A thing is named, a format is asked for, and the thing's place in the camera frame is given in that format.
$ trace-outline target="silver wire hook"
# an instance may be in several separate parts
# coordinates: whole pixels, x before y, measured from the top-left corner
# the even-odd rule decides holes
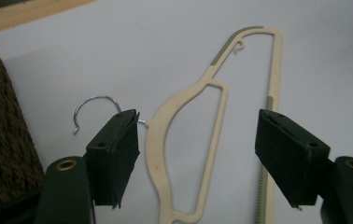
[[[80,108],[81,108],[82,106],[84,106],[86,103],[88,103],[88,102],[91,101],[91,100],[95,100],[95,99],[107,99],[107,100],[111,101],[113,104],[115,104],[115,106],[116,106],[116,108],[118,109],[118,112],[119,112],[119,113],[121,112],[121,108],[120,108],[120,106],[119,106],[119,103],[118,103],[115,99],[113,99],[112,97],[110,97],[110,96],[105,96],[105,95],[94,95],[94,96],[90,97],[89,99],[84,100],[83,102],[81,102],[81,103],[77,106],[77,108],[75,109],[75,113],[74,113],[74,122],[75,122],[76,128],[75,128],[75,130],[73,131],[73,135],[76,135],[76,134],[78,133],[78,131],[80,130],[80,126],[78,125],[78,111],[79,111]],[[143,124],[146,123],[146,122],[145,122],[144,120],[142,120],[142,119],[139,119],[138,122],[143,123]]]

